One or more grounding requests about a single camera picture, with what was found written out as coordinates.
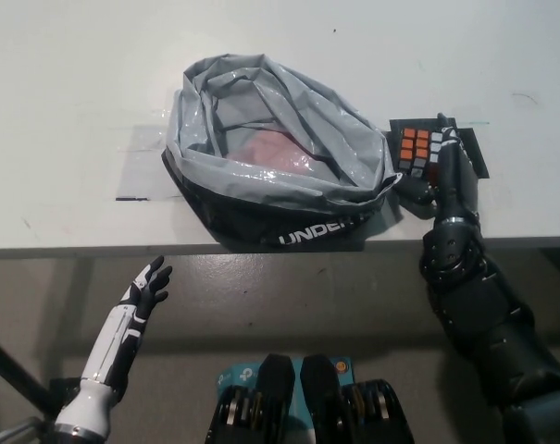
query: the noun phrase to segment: orange square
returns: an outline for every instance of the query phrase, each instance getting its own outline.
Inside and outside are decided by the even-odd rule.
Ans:
[[[413,151],[401,150],[401,160],[411,160],[411,159],[413,159]]]

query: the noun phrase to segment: rubik's cube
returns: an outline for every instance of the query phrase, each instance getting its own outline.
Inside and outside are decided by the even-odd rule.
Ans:
[[[435,185],[441,147],[441,132],[405,128],[399,147],[399,171]]]

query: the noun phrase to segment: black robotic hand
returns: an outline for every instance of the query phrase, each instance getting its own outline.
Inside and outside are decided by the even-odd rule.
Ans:
[[[158,256],[147,265],[125,291],[119,305],[135,305],[137,307],[135,316],[147,320],[154,307],[168,297],[168,291],[161,290],[170,282],[172,266],[169,265],[158,271],[164,263],[165,258]]]

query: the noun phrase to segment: white table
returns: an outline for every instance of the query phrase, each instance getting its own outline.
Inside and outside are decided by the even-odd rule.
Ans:
[[[488,242],[560,245],[560,0],[4,0],[0,257],[224,252],[181,198],[115,202],[182,71],[222,53],[266,53],[385,129],[474,127]],[[430,222],[402,216],[365,248],[417,244]]]

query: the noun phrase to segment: robot finger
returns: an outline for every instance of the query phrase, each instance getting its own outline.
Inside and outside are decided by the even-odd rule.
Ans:
[[[150,282],[150,291],[152,293],[156,293],[157,291],[164,289],[170,282],[170,279],[168,277],[171,273],[172,266],[170,265],[162,269]]]

